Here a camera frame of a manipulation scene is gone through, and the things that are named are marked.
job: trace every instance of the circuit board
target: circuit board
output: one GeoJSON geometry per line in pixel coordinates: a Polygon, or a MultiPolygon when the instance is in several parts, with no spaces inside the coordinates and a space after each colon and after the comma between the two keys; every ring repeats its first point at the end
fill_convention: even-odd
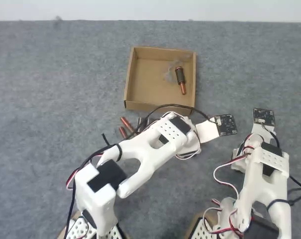
{"type": "Polygon", "coordinates": [[[274,111],[267,109],[254,108],[253,122],[268,126],[275,126],[274,111]]]}
{"type": "Polygon", "coordinates": [[[215,116],[216,127],[220,136],[237,134],[238,130],[231,114],[215,116]]]}

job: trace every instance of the black wire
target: black wire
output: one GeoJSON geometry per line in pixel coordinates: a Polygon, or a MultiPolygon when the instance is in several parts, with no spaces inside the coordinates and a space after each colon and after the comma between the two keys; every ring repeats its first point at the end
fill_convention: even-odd
{"type": "Polygon", "coordinates": [[[276,146],[277,148],[280,148],[280,142],[279,142],[279,139],[276,137],[275,134],[273,134],[273,132],[269,131],[267,128],[265,128],[265,125],[262,124],[262,128],[265,129],[267,132],[269,132],[271,134],[271,136],[275,139],[276,141],[276,146]]]}
{"type": "Polygon", "coordinates": [[[66,222],[64,239],[66,239],[67,234],[69,232],[69,226],[70,226],[72,211],[73,211],[74,202],[75,202],[75,191],[76,191],[76,184],[75,184],[75,180],[74,180],[74,182],[73,182],[73,192],[72,192],[72,201],[71,201],[71,205],[70,205],[70,209],[69,209],[69,214],[67,215],[67,222],[66,222]]]}
{"type": "Polygon", "coordinates": [[[105,143],[106,143],[107,145],[110,145],[110,143],[109,143],[109,141],[107,140],[105,134],[102,133],[101,136],[102,136],[103,140],[105,141],[105,143]]]}
{"type": "MultiPolygon", "coordinates": [[[[299,187],[299,188],[291,189],[291,190],[289,190],[289,192],[301,190],[301,183],[300,183],[298,180],[296,180],[293,176],[290,176],[290,179],[291,179],[293,182],[295,182],[297,185],[299,185],[300,187],[299,187]]],[[[297,203],[297,202],[300,201],[300,200],[301,200],[301,195],[300,195],[298,198],[295,198],[295,199],[293,199],[293,200],[275,199],[275,200],[273,200],[273,201],[271,201],[271,202],[269,203],[269,205],[266,207],[266,209],[269,210],[270,207],[271,207],[273,204],[277,203],[277,202],[280,202],[280,203],[287,203],[287,204],[289,204],[290,206],[293,206],[295,203],[297,203]]]]}
{"type": "Polygon", "coordinates": [[[158,106],[156,109],[154,109],[152,112],[150,112],[150,113],[149,113],[149,114],[148,114],[148,115],[147,115],[147,116],[139,123],[139,125],[136,127],[136,129],[134,130],[134,132],[132,132],[129,136],[127,136],[126,139],[129,139],[129,138],[131,138],[132,136],[134,136],[134,135],[137,133],[138,129],[139,129],[140,127],[142,127],[142,125],[146,124],[147,119],[148,119],[155,111],[157,111],[158,109],[164,108],[164,107],[179,107],[179,108],[189,109],[189,110],[192,110],[192,111],[195,111],[195,112],[199,113],[199,114],[202,115],[205,119],[207,119],[209,122],[215,123],[215,124],[216,124],[216,122],[213,122],[213,121],[211,121],[211,120],[209,119],[208,115],[206,115],[204,112],[198,110],[198,109],[195,108],[195,107],[184,106],[184,105],[179,105],[179,104],[165,104],[165,105],[158,106]]]}

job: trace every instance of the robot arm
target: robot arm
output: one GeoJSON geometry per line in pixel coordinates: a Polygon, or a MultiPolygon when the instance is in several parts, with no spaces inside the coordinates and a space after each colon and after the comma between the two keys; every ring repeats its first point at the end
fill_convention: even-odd
{"type": "Polygon", "coordinates": [[[213,229],[233,229],[220,234],[221,239],[238,239],[242,233],[245,239],[292,238],[289,204],[276,202],[269,208],[272,222],[252,207],[256,201],[267,207],[276,199],[287,200],[289,155],[269,144],[275,137],[274,126],[273,111],[255,108],[251,134],[233,150],[232,160],[243,159],[231,168],[245,173],[244,183],[238,199],[228,197],[220,203],[218,223],[213,229]]]}
{"type": "Polygon", "coordinates": [[[104,236],[117,224],[113,211],[116,194],[128,197],[175,155],[180,159],[191,158],[200,153],[201,143],[235,133],[232,115],[216,116],[193,125],[187,117],[174,112],[165,114],[133,139],[105,151],[97,168],[88,164],[75,175],[77,207],[97,234],[104,236]],[[127,178],[116,161],[131,158],[138,159],[140,167],[127,178]]]}

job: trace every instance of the cylindrical object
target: cylindrical object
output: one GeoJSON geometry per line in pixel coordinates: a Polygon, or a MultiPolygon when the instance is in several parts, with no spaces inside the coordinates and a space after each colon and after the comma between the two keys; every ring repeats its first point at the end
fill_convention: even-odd
{"type": "Polygon", "coordinates": [[[119,129],[119,132],[120,132],[121,136],[122,136],[124,139],[126,139],[126,138],[127,138],[127,133],[126,133],[125,128],[124,128],[123,126],[120,126],[118,129],[119,129]]]}
{"type": "Polygon", "coordinates": [[[181,93],[183,95],[186,94],[186,80],[184,75],[184,69],[181,66],[178,66],[175,68],[176,76],[177,76],[177,82],[180,85],[181,93]]]}
{"type": "Polygon", "coordinates": [[[124,124],[124,126],[131,132],[133,133],[135,131],[135,129],[133,128],[133,126],[131,126],[131,124],[129,123],[129,121],[125,118],[125,117],[120,117],[121,122],[124,124]]]}

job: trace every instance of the cardboard box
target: cardboard box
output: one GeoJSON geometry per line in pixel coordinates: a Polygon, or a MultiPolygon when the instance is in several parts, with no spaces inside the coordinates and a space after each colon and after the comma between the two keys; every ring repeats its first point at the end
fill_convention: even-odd
{"type": "MultiPolygon", "coordinates": [[[[195,106],[196,98],[196,54],[192,51],[137,46],[130,53],[124,106],[129,110],[154,110],[163,104],[195,106]],[[165,73],[176,60],[182,59],[187,93],[182,95],[174,69],[173,82],[165,79],[165,73]]],[[[167,107],[158,112],[176,111],[189,115],[191,110],[167,107]]]]}

